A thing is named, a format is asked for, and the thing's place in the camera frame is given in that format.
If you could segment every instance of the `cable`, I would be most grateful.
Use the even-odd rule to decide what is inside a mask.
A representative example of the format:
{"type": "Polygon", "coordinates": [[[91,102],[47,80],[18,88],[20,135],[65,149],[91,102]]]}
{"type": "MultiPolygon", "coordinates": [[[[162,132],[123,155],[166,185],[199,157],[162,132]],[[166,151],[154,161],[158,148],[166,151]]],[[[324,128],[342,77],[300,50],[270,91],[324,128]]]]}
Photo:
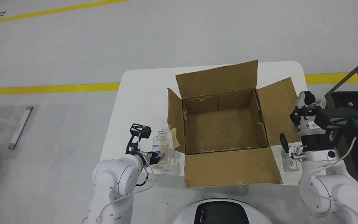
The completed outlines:
{"type": "Polygon", "coordinates": [[[328,168],[334,166],[335,164],[339,163],[339,162],[342,161],[344,158],[346,158],[346,157],[348,156],[348,154],[352,151],[352,148],[353,148],[354,143],[356,142],[356,139],[357,139],[357,137],[354,137],[354,138],[353,138],[353,141],[352,141],[352,143],[351,143],[351,146],[349,147],[348,151],[346,152],[346,154],[345,154],[343,157],[341,157],[341,158],[340,158],[339,160],[337,160],[336,162],[333,162],[333,163],[331,163],[331,164],[328,164],[327,166],[324,166],[323,168],[321,168],[321,169],[317,170],[316,172],[312,173],[311,175],[309,175],[308,178],[306,179],[306,181],[304,182],[304,186],[306,187],[306,189],[308,190],[308,192],[310,192],[311,194],[313,194],[313,195],[315,195],[315,196],[317,196],[317,197],[320,197],[320,198],[329,200],[329,201],[331,201],[331,202],[335,202],[336,204],[340,205],[341,207],[348,208],[349,210],[353,211],[353,212],[358,216],[358,213],[355,212],[352,208],[348,207],[347,205],[345,205],[345,204],[343,204],[343,203],[341,203],[341,202],[338,202],[338,201],[335,200],[335,199],[326,198],[326,197],[324,197],[324,196],[321,196],[321,195],[319,195],[319,194],[316,194],[316,193],[312,192],[312,191],[307,187],[307,182],[308,182],[309,179],[311,179],[312,176],[314,176],[315,174],[317,174],[317,173],[319,173],[319,172],[321,172],[321,171],[323,171],[323,170],[326,170],[326,169],[328,169],[328,168]]]}
{"type": "Polygon", "coordinates": [[[135,186],[143,186],[144,184],[146,184],[146,182],[148,181],[148,178],[149,178],[149,173],[147,171],[147,168],[144,166],[144,170],[145,172],[147,173],[147,176],[145,177],[145,180],[143,181],[143,183],[141,184],[136,184],[135,186]]]}
{"type": "MultiPolygon", "coordinates": [[[[140,149],[139,140],[138,140],[138,149],[139,149],[140,153],[143,155],[144,153],[143,153],[142,150],[140,149]]],[[[150,168],[150,170],[151,170],[151,172],[152,172],[152,175],[153,175],[153,181],[152,181],[151,186],[148,187],[148,188],[146,188],[146,189],[144,189],[144,190],[139,190],[139,191],[137,191],[137,192],[128,194],[128,195],[123,196],[123,197],[121,197],[121,198],[119,198],[119,199],[117,199],[117,200],[114,200],[114,201],[111,202],[111,203],[106,204],[106,205],[103,207],[103,209],[101,210],[100,215],[97,217],[98,220],[102,220],[103,211],[105,210],[105,208],[107,208],[107,207],[110,206],[111,204],[116,203],[116,202],[119,202],[120,200],[123,200],[123,199],[125,199],[125,198],[127,198],[127,197],[130,197],[130,196],[134,195],[134,194],[138,194],[138,193],[140,193],[140,192],[144,192],[144,191],[149,190],[150,188],[152,188],[152,186],[154,185],[154,182],[156,181],[156,176],[155,176],[154,171],[153,171],[153,169],[152,169],[152,166],[151,166],[150,163],[148,162],[147,158],[145,158],[145,156],[143,156],[143,158],[144,158],[145,162],[148,164],[148,166],[149,166],[149,168],[150,168]]]]}
{"type": "Polygon", "coordinates": [[[86,217],[82,220],[81,224],[83,224],[83,222],[84,222],[87,218],[88,218],[88,216],[86,216],[86,217]]]}

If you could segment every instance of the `yellow floor line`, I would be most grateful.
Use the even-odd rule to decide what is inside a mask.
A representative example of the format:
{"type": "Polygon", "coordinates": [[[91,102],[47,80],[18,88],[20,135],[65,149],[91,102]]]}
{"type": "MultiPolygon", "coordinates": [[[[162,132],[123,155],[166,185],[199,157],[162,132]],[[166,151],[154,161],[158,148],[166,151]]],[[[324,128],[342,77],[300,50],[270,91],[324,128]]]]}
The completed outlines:
{"type": "Polygon", "coordinates": [[[97,83],[97,84],[82,84],[82,85],[0,88],[0,95],[118,91],[119,85],[120,85],[119,82],[112,82],[112,83],[97,83]]]}
{"type": "MultiPolygon", "coordinates": [[[[329,73],[329,74],[306,74],[307,85],[337,84],[348,73],[329,73]]],[[[346,83],[358,83],[358,74],[352,76],[346,83]]]]}
{"type": "MultiPolygon", "coordinates": [[[[336,84],[342,80],[345,75],[347,75],[347,73],[306,74],[305,78],[307,85],[336,84]]],[[[354,75],[347,83],[358,83],[358,75],[354,75]]],[[[119,82],[110,82],[81,85],[11,87],[0,88],[0,95],[118,91],[119,86],[119,82]]]]}
{"type": "Polygon", "coordinates": [[[87,3],[87,4],[79,4],[79,5],[76,5],[76,6],[55,8],[53,10],[45,10],[45,11],[41,11],[41,12],[32,12],[32,13],[23,14],[23,15],[4,17],[4,18],[0,18],[0,22],[19,20],[19,19],[22,19],[22,18],[31,18],[31,17],[36,17],[36,16],[43,16],[43,15],[49,15],[49,14],[54,14],[54,13],[60,13],[60,12],[82,10],[84,8],[93,8],[93,7],[105,6],[105,5],[108,5],[108,4],[116,4],[116,3],[128,2],[128,1],[130,1],[130,0],[104,0],[104,1],[101,1],[101,2],[92,2],[92,3],[87,3]]]}

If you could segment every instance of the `table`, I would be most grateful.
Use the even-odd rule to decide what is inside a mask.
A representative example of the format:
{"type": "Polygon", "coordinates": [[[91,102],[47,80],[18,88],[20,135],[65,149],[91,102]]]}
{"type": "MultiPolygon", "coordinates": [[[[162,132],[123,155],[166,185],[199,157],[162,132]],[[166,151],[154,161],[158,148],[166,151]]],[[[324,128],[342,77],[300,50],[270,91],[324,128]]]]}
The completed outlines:
{"type": "MultiPolygon", "coordinates": [[[[153,137],[156,136],[157,131],[163,127],[168,129],[167,88],[171,88],[180,96],[175,75],[221,66],[225,65],[141,69],[125,72],[117,93],[100,160],[117,159],[125,154],[126,146],[131,137],[129,129],[133,123],[148,125],[152,128],[151,137],[142,139],[140,142],[143,151],[150,151],[153,137]]],[[[297,62],[259,63],[257,73],[257,88],[291,77],[297,95],[301,91],[307,91],[303,68],[297,62]]],[[[169,148],[172,149],[170,133],[168,133],[168,139],[170,141],[169,148]]],[[[300,164],[300,171],[284,172],[281,146],[272,146],[271,148],[283,183],[285,185],[297,185],[302,175],[300,164]]],[[[174,151],[173,157],[175,158],[175,169],[171,171],[154,169],[154,172],[156,174],[184,176],[184,155],[174,151]]]]}

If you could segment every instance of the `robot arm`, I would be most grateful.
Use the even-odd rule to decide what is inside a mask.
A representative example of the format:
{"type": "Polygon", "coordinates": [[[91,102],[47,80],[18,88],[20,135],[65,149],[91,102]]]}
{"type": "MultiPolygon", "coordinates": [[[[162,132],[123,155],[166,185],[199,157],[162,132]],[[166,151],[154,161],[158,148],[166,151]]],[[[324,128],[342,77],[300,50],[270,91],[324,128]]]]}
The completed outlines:
{"type": "Polygon", "coordinates": [[[164,158],[164,153],[141,152],[138,144],[141,138],[149,138],[151,129],[148,126],[133,124],[126,155],[119,160],[103,160],[97,164],[92,173],[95,195],[88,212],[88,224],[129,224],[133,211],[133,190],[139,174],[151,164],[164,158]]]}
{"type": "MultiPolygon", "coordinates": [[[[311,92],[301,92],[290,115],[303,150],[291,158],[302,161],[299,192],[303,203],[315,213],[336,212],[346,223],[358,223],[358,183],[346,170],[335,150],[343,132],[357,132],[358,111],[353,108],[325,109],[325,100],[311,92]]],[[[284,135],[281,144],[288,153],[284,135]]]]}

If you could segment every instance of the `open cardboard box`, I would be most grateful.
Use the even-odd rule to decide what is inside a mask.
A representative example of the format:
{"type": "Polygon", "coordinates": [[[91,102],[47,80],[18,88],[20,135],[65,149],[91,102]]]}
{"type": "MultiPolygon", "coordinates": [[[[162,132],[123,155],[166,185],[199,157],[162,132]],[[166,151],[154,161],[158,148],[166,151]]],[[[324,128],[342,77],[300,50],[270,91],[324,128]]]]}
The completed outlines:
{"type": "Polygon", "coordinates": [[[168,89],[173,145],[185,153],[185,183],[199,186],[282,183],[271,145],[297,142],[291,78],[256,89],[258,61],[176,76],[168,89]]]}

